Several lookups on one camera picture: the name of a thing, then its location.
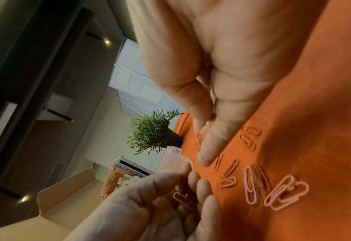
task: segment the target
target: stack of books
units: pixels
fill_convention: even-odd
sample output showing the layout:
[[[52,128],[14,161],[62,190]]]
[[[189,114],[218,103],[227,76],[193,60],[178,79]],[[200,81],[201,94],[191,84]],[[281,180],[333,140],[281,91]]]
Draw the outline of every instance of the stack of books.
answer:
[[[124,158],[117,158],[104,183],[100,197],[106,198],[118,188],[124,187],[154,172]]]

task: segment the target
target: green plant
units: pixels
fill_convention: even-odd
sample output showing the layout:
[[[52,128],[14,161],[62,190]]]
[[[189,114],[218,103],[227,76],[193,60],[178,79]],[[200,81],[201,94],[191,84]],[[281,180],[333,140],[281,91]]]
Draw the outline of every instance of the green plant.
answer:
[[[161,110],[161,112],[153,111],[151,116],[144,114],[138,118],[132,118],[130,124],[132,135],[128,136],[126,144],[129,144],[130,148],[136,149],[135,155],[148,148],[150,148],[148,155],[153,150],[158,153],[162,149],[160,144],[168,131],[170,120],[181,114],[178,110],[166,113]]]

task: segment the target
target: cardboard box flap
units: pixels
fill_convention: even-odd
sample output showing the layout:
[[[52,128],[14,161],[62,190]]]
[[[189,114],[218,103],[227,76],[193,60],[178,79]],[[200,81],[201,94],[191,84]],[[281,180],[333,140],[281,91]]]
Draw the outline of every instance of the cardboard box flap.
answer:
[[[62,241],[69,231],[48,221],[35,217],[0,228],[0,241]]]
[[[40,215],[47,213],[60,202],[80,190],[95,179],[93,167],[63,180],[38,193],[38,207]]]

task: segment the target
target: orange table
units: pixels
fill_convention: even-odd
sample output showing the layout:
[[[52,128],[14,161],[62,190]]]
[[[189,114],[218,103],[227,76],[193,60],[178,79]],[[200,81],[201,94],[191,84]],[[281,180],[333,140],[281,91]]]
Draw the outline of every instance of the orange table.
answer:
[[[332,0],[293,73],[280,82],[247,126],[262,129],[248,150],[238,135],[223,152],[217,172],[195,161],[192,117],[179,118],[182,153],[208,179],[222,207],[223,240],[351,240],[351,0]],[[218,183],[238,158],[238,185]],[[243,169],[260,164],[274,187],[293,174],[310,193],[274,212],[246,203]]]

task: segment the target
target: container lid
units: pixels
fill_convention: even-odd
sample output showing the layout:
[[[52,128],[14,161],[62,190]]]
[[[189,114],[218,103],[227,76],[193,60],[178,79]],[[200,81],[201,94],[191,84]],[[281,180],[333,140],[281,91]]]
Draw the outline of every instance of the container lid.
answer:
[[[157,173],[176,171],[179,172],[185,162],[190,163],[193,167],[193,163],[186,156],[181,154],[182,150],[178,147],[167,147],[164,154],[162,155],[161,162],[158,165]]]

